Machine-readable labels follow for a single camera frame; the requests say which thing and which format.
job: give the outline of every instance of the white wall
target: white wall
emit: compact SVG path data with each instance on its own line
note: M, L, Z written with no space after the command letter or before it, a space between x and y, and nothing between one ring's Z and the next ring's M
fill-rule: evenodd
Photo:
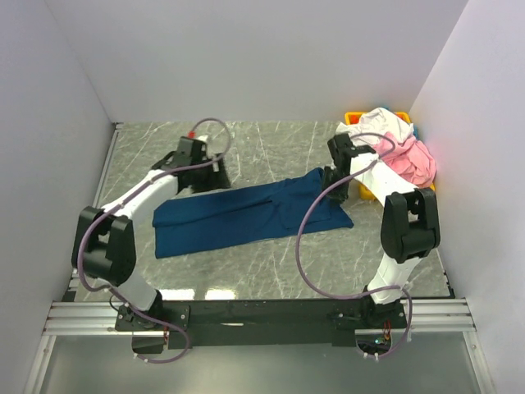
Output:
M438 163L441 254L501 393L525 387L525 2L470 0L410 112Z
M113 121L408 109L467 0L47 0Z
M0 2L0 392L21 392L71 275L111 123L43 0Z

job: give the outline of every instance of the pile of clothes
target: pile of clothes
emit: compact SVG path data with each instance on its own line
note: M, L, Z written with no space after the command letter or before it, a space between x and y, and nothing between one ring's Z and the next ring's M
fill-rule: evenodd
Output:
M395 142L394 152L387 154L383 161L406 181L419 187L428 187L436 176L436 162L428 153L423 142L414 136L413 124L408 124L394 113L384 108L376 108L363 114L359 123L339 124L336 133L350 136L360 133L377 133ZM354 144L370 144L378 154L391 149L387 140L375 136L362 136L353 139Z

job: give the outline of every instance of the orange bin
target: orange bin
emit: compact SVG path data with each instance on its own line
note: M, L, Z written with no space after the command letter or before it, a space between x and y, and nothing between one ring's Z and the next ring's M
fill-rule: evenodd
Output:
M359 123L359 118L364 113L366 113L366 112L347 112L345 114L345 123L347 125L354 125L356 123ZM404 121L406 121L407 123L412 123L412 121L410 121L410 117L409 117L408 113L406 113L406 112L394 112L394 113L399 118L401 118ZM436 191L436 187L434 186L433 183L430 185L430 187L434 191ZM361 197L361 199L375 199L376 198L376 197L374 197L372 192L369 189L367 189L366 186L364 186L364 185L362 185L360 183L359 183L359 197Z

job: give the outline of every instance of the blue cloth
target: blue cloth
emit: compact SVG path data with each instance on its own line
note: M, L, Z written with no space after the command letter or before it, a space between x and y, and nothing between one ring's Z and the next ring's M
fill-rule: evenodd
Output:
M155 210L158 259L297 234L303 216L321 193L322 169L295 179L187 199ZM323 199L305 233L353 227L337 204Z

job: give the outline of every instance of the marble floor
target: marble floor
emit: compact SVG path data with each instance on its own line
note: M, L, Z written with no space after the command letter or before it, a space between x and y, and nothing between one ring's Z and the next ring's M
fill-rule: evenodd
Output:
M192 123L125 123L117 128L98 205L123 195L168 151L176 149ZM336 122L233 121L234 137L226 168L235 188L302 176L331 162L326 146ZM211 136L210 150L219 152L226 135L207 124L199 130ZM357 185L343 204L354 221L352 229L308 234L301 243L308 276L325 291L353 294L374 276L382 257L379 231L382 207L358 197ZM311 298L317 293L303 282L295 265L295 237L260 241L223 250L187 254L169 259L154 256L151 218L135 228L137 269L165 299L275 299ZM413 271L407 289L413 296L449 296L446 276L435 250ZM75 300L107 300L107 293L88 293L83 287Z

